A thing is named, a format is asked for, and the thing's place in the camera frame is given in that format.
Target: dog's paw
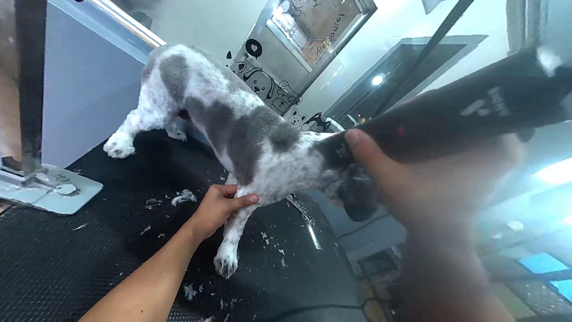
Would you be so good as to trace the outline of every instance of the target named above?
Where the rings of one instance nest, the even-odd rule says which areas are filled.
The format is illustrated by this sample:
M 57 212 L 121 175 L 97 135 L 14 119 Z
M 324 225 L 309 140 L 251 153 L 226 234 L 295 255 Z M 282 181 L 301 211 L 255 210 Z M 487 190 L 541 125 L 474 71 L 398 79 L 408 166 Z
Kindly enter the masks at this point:
M 165 129 L 167 131 L 167 135 L 169 135 L 170 138 L 175 139 L 175 140 L 179 140 L 179 141 L 186 141 L 186 134 L 185 132 L 181 131 L 178 128 L 174 128 L 174 129 Z
M 114 133 L 104 145 L 104 151 L 114 159 L 123 159 L 135 153 L 133 139 L 129 135 Z
M 236 248 L 227 245 L 220 245 L 219 251 L 214 257 L 214 268 L 217 273 L 224 277 L 229 278 L 239 265 L 239 257 L 236 254 Z

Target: black rubber mat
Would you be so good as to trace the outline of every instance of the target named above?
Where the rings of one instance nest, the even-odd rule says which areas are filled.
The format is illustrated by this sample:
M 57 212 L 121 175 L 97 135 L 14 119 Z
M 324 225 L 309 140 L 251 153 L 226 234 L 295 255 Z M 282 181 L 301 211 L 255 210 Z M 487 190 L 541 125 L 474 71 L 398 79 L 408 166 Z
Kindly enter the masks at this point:
M 137 153 L 125 160 L 107 157 L 98 146 L 69 167 L 104 184 L 77 214 L 17 206 L 0 218 L 1 321 L 78 320 L 196 210 L 195 202 L 172 206 L 176 192 L 189 189 L 201 199 L 226 177 L 197 141 L 152 131 L 140 134 L 135 146 Z M 168 321 L 364 321 L 332 228 L 317 204 L 300 199 L 316 220 L 321 251 L 286 200 L 259 208 L 240 242 L 237 272 L 225 280 L 214 270 L 219 229 L 201 244 L 184 278 L 202 291 L 189 302 L 181 289 Z

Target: ceiling light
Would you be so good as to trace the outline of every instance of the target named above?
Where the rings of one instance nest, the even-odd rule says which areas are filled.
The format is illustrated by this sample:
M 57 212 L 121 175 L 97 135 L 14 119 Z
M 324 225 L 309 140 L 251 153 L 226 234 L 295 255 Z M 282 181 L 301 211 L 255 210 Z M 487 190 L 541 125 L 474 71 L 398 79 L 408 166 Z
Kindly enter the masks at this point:
M 572 158 L 548 166 L 534 174 L 549 184 L 564 184 L 572 181 Z
M 377 75 L 374 77 L 374 79 L 371 80 L 371 84 L 373 86 L 377 86 L 379 84 L 381 84 L 383 82 L 383 76 L 382 75 Z

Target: cable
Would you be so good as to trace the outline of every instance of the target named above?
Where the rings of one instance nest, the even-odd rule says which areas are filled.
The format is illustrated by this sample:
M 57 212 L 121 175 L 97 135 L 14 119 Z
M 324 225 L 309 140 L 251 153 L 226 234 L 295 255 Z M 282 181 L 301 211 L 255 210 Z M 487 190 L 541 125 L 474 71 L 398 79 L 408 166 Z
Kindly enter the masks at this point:
M 433 34 L 431 39 L 429 39 L 428 43 L 425 45 L 419 56 L 417 56 L 417 59 L 415 60 L 413 67 L 409 70 L 408 73 L 405 73 L 406 76 L 402 77 L 401 80 L 399 80 L 397 86 L 394 87 L 393 91 L 379 105 L 379 107 L 375 110 L 372 117 L 376 117 L 382 112 L 382 109 L 385 107 L 385 105 L 393 98 L 393 96 L 395 95 L 397 90 L 403 85 L 403 83 L 405 83 L 405 81 L 407 80 L 407 76 L 413 73 L 415 68 L 417 68 L 425 60 L 425 58 L 429 56 L 431 51 L 433 51 L 433 49 L 441 42 L 441 40 L 445 37 L 445 35 L 449 32 L 449 30 L 451 30 L 453 25 L 459 20 L 461 15 L 463 15 L 464 12 L 467 11 L 467 8 L 472 4 L 473 1 L 474 0 L 459 0 L 459 2 L 457 2 L 457 4 L 453 7 L 453 9 L 451 9 L 451 12 L 449 12 L 447 18 L 445 18 L 445 20 L 443 20 L 439 28 L 437 28 L 435 34 Z
M 357 310 L 363 310 L 363 308 L 367 305 L 367 303 L 369 301 L 376 301 L 377 298 L 375 297 L 369 297 L 367 299 L 365 299 L 362 303 L 362 305 L 341 305 L 341 304 L 322 304 L 322 305 L 313 305 L 311 307 L 303 307 L 303 308 L 298 308 L 298 309 L 293 309 L 290 311 L 286 311 L 284 313 L 281 313 L 273 318 L 270 318 L 268 320 L 257 320 L 257 321 L 280 321 L 286 317 L 292 316 L 292 315 L 296 315 L 299 313 L 303 313 L 303 312 L 308 312 L 308 311 L 312 311 L 315 309 L 357 309 Z
M 365 225 L 360 226 L 359 228 L 354 229 L 354 230 L 352 230 L 352 231 L 349 232 L 349 233 L 345 233 L 345 234 L 339 236 L 339 237 L 337 238 L 337 241 L 339 241 L 341 237 L 345 237 L 345 236 L 351 235 L 351 234 L 355 233 L 356 231 L 359 231 L 359 230 L 361 230 L 361 229 L 364 229 L 365 227 L 369 226 L 371 223 L 373 223 L 373 222 L 375 222 L 375 221 L 378 221 L 378 220 L 380 220 L 380 219 L 382 219 L 382 218 L 385 218 L 385 217 L 387 217 L 387 216 L 389 216 L 389 214 L 376 217 L 376 218 L 374 218 L 374 219 L 368 221 Z

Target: hand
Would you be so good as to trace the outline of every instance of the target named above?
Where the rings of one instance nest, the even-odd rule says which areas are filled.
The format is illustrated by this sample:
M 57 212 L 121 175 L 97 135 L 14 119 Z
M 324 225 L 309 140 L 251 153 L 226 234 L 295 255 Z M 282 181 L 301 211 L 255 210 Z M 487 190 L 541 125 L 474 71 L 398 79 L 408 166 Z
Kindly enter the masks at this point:
M 206 192 L 201 205 L 188 221 L 193 234 L 200 240 L 212 236 L 234 211 L 258 202 L 258 196 L 252 194 L 235 198 L 236 189 L 235 184 L 213 184 Z
M 423 230 L 470 218 L 523 156 L 515 135 L 503 135 L 461 154 L 426 163 L 399 163 L 365 132 L 345 135 L 355 159 L 369 172 L 393 216 L 407 228 Z

